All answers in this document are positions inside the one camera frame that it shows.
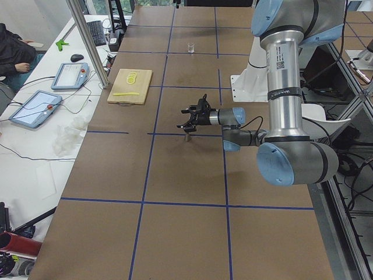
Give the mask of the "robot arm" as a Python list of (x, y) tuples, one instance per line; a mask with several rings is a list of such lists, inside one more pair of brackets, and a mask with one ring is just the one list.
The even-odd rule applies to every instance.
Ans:
[(221, 125), (223, 148), (238, 151), (257, 146), (262, 177), (276, 186), (315, 184), (329, 180), (338, 168), (335, 151), (317, 143), (302, 127), (301, 45), (335, 41), (343, 32), (346, 1), (254, 1), (252, 34), (266, 53), (269, 130), (244, 130), (243, 108), (215, 109), (206, 98), (189, 106), (187, 132), (199, 125)]

